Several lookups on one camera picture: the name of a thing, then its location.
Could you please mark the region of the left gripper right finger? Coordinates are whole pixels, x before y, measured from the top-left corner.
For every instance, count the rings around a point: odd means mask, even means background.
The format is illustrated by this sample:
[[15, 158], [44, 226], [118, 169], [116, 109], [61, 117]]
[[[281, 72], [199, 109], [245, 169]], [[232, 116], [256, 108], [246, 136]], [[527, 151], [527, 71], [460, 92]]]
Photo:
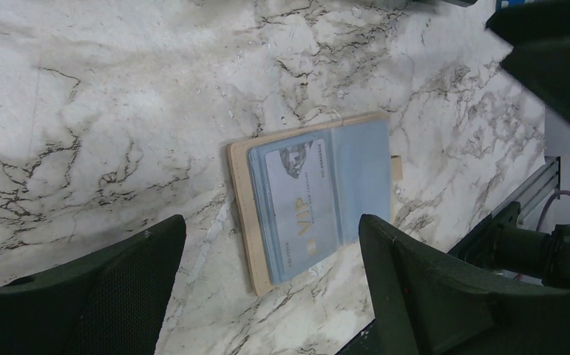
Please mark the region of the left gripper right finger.
[[493, 274], [371, 214], [359, 241], [386, 354], [570, 354], [570, 289]]

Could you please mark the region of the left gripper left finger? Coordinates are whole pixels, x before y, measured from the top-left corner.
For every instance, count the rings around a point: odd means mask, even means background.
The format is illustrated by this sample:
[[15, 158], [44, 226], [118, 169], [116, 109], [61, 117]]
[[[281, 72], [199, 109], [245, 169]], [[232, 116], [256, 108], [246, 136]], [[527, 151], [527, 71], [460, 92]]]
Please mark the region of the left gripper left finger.
[[0, 354], [153, 354], [186, 241], [174, 215], [0, 287]]

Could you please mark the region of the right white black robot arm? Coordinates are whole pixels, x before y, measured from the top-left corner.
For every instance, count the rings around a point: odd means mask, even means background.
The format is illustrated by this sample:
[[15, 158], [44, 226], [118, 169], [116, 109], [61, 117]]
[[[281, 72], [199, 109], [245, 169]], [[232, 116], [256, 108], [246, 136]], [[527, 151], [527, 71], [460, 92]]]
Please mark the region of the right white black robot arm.
[[570, 1], [505, 7], [486, 28], [512, 46], [501, 67], [570, 124]]

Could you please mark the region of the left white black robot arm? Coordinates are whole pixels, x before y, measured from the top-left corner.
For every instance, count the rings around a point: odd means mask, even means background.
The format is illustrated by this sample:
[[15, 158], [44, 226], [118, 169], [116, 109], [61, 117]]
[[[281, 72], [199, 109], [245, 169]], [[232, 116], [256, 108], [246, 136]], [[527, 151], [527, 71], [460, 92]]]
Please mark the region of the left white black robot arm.
[[[480, 260], [363, 215], [375, 321], [343, 354], [570, 354], [570, 225], [550, 233], [488, 217]], [[153, 354], [186, 241], [175, 215], [126, 240], [0, 287], [0, 354]]]

